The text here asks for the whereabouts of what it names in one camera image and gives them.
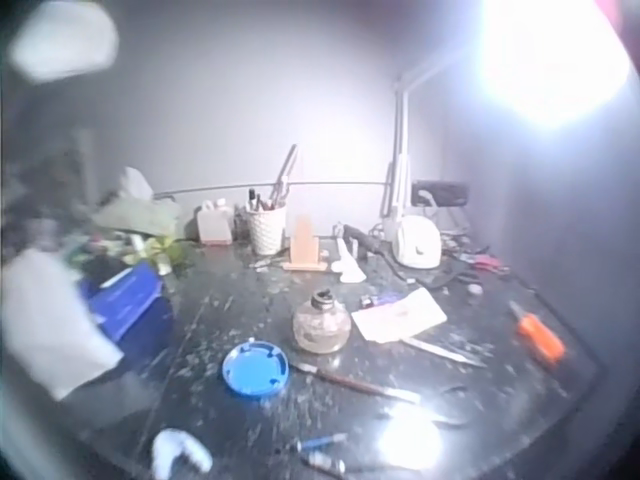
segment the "paintbrush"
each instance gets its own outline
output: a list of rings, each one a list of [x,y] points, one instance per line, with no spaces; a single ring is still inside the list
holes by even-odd
[[[308,363],[289,361],[289,365],[300,370],[301,372],[310,373],[311,375],[315,375],[316,377],[322,378],[328,382],[342,385],[343,387],[355,390],[357,392],[368,393],[370,395],[382,395],[398,400],[404,400],[405,402],[413,404],[418,404],[421,400],[420,395],[415,392],[400,390],[398,388],[381,387],[379,385],[361,382],[360,380],[352,380],[347,377],[342,377],[333,373],[326,372],[324,370],[320,370],[318,367],[309,365]]]

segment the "wooden stand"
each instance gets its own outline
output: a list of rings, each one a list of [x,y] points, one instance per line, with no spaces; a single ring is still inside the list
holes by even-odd
[[[311,219],[301,215],[296,221],[296,231],[291,237],[291,261],[282,264],[285,270],[324,272],[327,263],[320,261],[320,240],[313,236]]]

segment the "blue lid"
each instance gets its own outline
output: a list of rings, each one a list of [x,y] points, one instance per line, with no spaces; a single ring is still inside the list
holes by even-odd
[[[240,395],[271,395],[287,383],[289,362],[275,345],[248,341],[236,346],[225,357],[222,376],[227,385]]]

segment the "black speckled table surface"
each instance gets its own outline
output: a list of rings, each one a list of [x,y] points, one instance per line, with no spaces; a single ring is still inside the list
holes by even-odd
[[[338,432],[348,433],[348,441],[325,452],[345,462],[353,472],[350,478],[475,478],[509,462],[574,410],[598,373],[579,339],[513,279],[481,274],[484,295],[476,304],[469,303],[460,283],[432,292],[448,320],[417,338],[480,356],[487,368],[477,369],[401,343],[367,342],[355,324],[347,345],[337,353],[312,355],[296,347],[293,312],[319,288],[331,287],[349,311],[360,308],[362,295],[406,294],[416,288],[394,277],[378,258],[362,265],[365,282],[346,285],[333,273],[290,273],[279,267],[256,272],[248,268],[255,258],[247,247],[194,249],[191,254],[193,266],[170,295],[168,345],[132,367],[153,392],[151,408],[83,435],[114,461],[131,466],[137,477],[148,476],[155,435],[163,428],[178,428],[211,451],[214,467],[208,475],[199,475],[178,463],[176,479],[328,478],[305,467],[297,456],[276,451],[295,439]],[[518,338],[509,300],[537,313],[562,338],[567,354],[556,368],[542,368]],[[235,345],[250,337],[280,346],[290,359],[417,392],[425,410],[464,417],[469,423],[434,426],[400,402],[295,370],[275,396],[240,397],[222,380],[220,366]],[[455,385],[467,391],[439,395]],[[382,418],[385,408],[398,411],[398,417]]]

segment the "screwdriver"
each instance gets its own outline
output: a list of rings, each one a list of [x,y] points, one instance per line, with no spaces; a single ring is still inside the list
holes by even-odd
[[[564,357],[564,343],[536,315],[525,311],[516,302],[509,302],[509,308],[518,319],[518,333],[531,341],[542,360],[555,364]]]

